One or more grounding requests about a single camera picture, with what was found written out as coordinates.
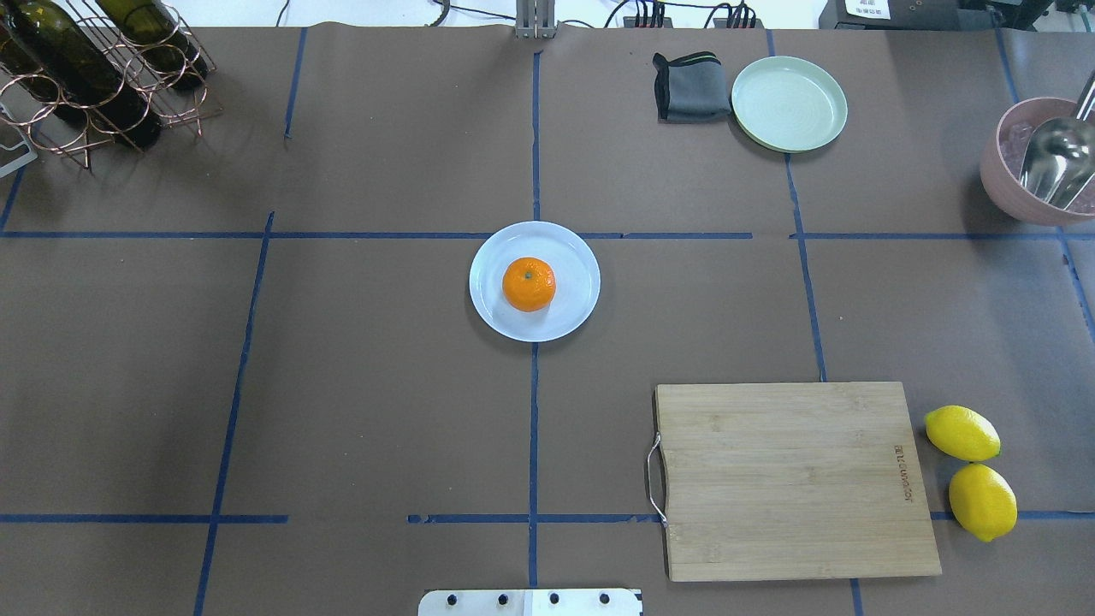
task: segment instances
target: wine bottle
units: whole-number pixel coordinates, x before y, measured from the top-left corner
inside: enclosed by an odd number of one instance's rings
[[[126,38],[148,46],[141,51],[141,57],[157,71],[171,75],[169,80],[186,66],[183,54],[186,55],[193,62],[193,71],[184,72],[171,84],[175,90],[193,90],[201,84],[201,78],[209,74],[205,59],[178,30],[178,24],[160,0],[95,0],[95,3]]]
[[[4,14],[5,11],[0,5],[0,67],[3,67],[4,72],[12,77],[37,73],[42,70],[42,67],[38,66],[38,62],[34,61],[34,58],[26,55],[26,51],[19,46],[19,43],[12,40],[11,34],[3,27]],[[19,84],[39,103],[51,105],[58,101],[57,85],[48,79],[21,79]],[[88,123],[88,114],[65,103],[58,103],[54,107],[54,115],[77,130],[82,130]]]
[[[71,15],[50,0],[0,2],[8,9],[4,25],[12,38],[65,90],[69,100],[95,106],[114,125],[101,128],[120,130],[114,135],[115,141],[138,148],[155,142],[162,128],[160,118],[149,108],[149,102],[125,83]]]

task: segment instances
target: tangerine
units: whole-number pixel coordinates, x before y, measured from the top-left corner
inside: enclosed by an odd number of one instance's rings
[[[518,311],[534,313],[555,297],[555,271],[535,256],[522,256],[503,274],[502,292]]]

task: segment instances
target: metal handle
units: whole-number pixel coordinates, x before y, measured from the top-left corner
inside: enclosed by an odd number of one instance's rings
[[[650,499],[654,511],[658,512],[658,518],[661,519],[661,526],[669,528],[669,521],[666,520],[666,514],[661,512],[661,508],[654,501],[654,480],[650,478],[650,458],[654,456],[655,450],[659,446],[661,446],[661,433],[656,432],[654,434],[654,444],[650,445],[650,451],[646,453],[646,497]]]
[[[1072,116],[1080,119],[1087,119],[1087,114],[1092,112],[1092,106],[1095,106],[1095,71],[1092,71],[1092,75],[1087,78],[1087,84],[1084,85],[1083,91],[1080,93],[1080,101],[1076,102],[1076,108],[1073,111]]]

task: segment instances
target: fruit on plate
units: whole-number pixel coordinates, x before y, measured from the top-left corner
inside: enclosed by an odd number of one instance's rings
[[[502,292],[518,311],[534,313],[555,297],[555,271],[535,256],[522,256],[503,274]]]
[[[924,416],[927,440],[944,454],[966,462],[1000,455],[1000,437],[989,420],[966,407],[941,407]]]
[[[999,473],[983,464],[969,464],[956,473],[947,493],[955,520],[978,539],[988,543],[1015,527],[1015,493]]]

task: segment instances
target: bowl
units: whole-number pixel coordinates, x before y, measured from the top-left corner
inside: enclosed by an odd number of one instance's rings
[[[1034,196],[1019,184],[1026,142],[1042,121],[1072,114],[1075,101],[1041,96],[1012,105],[981,153],[981,183],[996,207],[1034,224],[1058,226],[1095,220],[1095,182],[1087,185],[1068,209]]]

